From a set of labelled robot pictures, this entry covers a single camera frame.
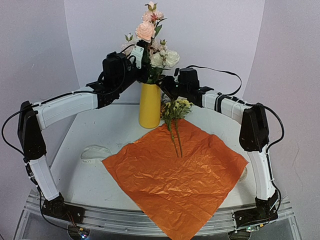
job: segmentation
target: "white table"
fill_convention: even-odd
[[[101,162],[81,161],[84,148],[98,145],[116,154],[150,130],[139,125],[139,105],[112,104],[76,116],[51,167],[53,178],[66,202],[99,208],[140,210],[117,185]],[[192,107],[186,120],[224,143],[249,162],[248,174],[229,193],[220,208],[255,202],[256,183],[247,153],[239,144],[240,125],[212,110]]]

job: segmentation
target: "orange wrapping paper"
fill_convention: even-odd
[[[165,234],[173,240],[189,240],[235,187],[248,162],[216,135],[186,120],[178,125],[183,158],[177,157],[164,124],[103,164]]]

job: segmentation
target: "orange paper sheet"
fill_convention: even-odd
[[[216,135],[186,120],[178,125],[183,157],[177,157],[164,124],[103,164],[168,237],[189,240],[226,199],[248,162]],[[177,136],[175,142],[179,148]]]

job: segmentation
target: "white backdrop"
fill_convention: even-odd
[[[124,34],[134,33],[142,22],[148,0],[64,0],[75,69],[80,86],[96,81],[102,60],[119,51]],[[200,65],[239,74],[242,97],[256,52],[264,0],[159,0],[163,21],[160,39],[181,57],[179,68]],[[239,80],[224,73],[198,70],[201,86],[231,93]],[[135,83],[121,102],[139,102]]]

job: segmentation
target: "vase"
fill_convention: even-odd
[[[160,123],[161,89],[156,84],[142,83],[139,123],[146,129],[156,128]]]

